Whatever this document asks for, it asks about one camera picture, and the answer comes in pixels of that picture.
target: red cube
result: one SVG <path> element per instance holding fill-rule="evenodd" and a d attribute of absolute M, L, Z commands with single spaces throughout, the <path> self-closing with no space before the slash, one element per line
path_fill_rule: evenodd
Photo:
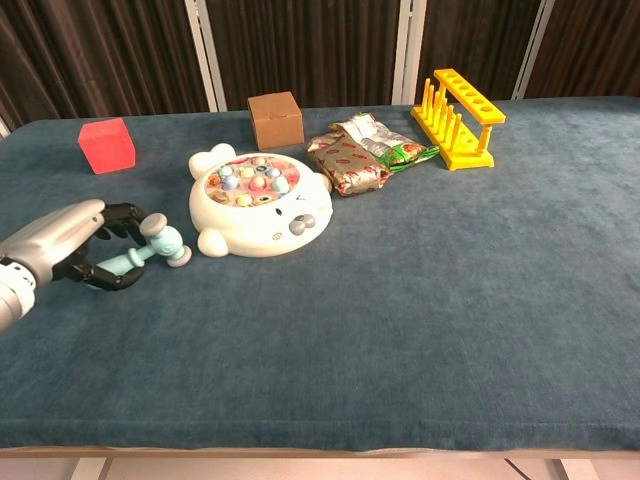
<path fill-rule="evenodd" d="M 122 118 L 83 125 L 78 143 L 95 174 L 117 172 L 136 164 L 136 149 Z"/>

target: floor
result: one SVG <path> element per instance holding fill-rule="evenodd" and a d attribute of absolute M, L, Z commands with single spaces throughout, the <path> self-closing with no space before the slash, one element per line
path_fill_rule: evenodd
<path fill-rule="evenodd" d="M 564 480 L 543 460 L 513 463 L 531 480 Z M 2 480 L 69 480 L 77 459 L 0 459 Z M 640 460 L 594 460 L 599 480 L 640 480 Z M 84 480 L 82 475 L 73 480 Z M 504 460 L 115 459 L 101 480 L 523 480 Z"/>

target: toy hammer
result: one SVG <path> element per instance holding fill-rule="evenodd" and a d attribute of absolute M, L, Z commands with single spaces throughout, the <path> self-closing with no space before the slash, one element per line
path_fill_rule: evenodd
<path fill-rule="evenodd" d="M 149 215 L 140 223 L 140 233 L 148 245 L 130 248 L 127 253 L 110 258 L 98 264 L 115 275 L 124 275 L 135 267 L 144 267 L 145 260 L 154 255 L 167 257 L 170 267 L 181 267 L 191 259 L 191 248 L 184 245 L 182 236 L 167 225 L 167 217 L 162 213 Z"/>

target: table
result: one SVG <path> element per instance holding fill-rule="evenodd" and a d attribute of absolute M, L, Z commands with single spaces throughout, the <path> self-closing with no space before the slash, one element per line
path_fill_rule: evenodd
<path fill-rule="evenodd" d="M 38 290 L 0 336 L 0 447 L 637 453 L 640 100 L 496 104 L 494 169 L 436 157 L 334 194 L 296 252 Z M 363 110 L 426 142 L 409 107 L 307 109 L 307 139 Z M 131 117 L 137 166 L 95 176 L 86 121 L 0 143 L 0 238 L 99 197 L 165 213 L 195 246 L 187 159 L 256 149 L 246 112 Z"/>

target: test tube rack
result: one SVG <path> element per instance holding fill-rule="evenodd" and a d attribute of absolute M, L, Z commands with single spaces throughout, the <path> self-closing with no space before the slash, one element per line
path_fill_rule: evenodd
<path fill-rule="evenodd" d="M 411 109 L 411 116 L 440 147 L 449 170 L 492 168 L 493 155 L 487 150 L 491 130 L 507 117 L 454 69 L 435 70 L 433 74 L 440 82 L 438 91 L 434 93 L 435 86 L 427 78 L 422 104 Z M 453 105 L 447 106 L 447 91 L 482 125 L 480 139 L 462 123 L 462 114 L 454 113 Z"/>

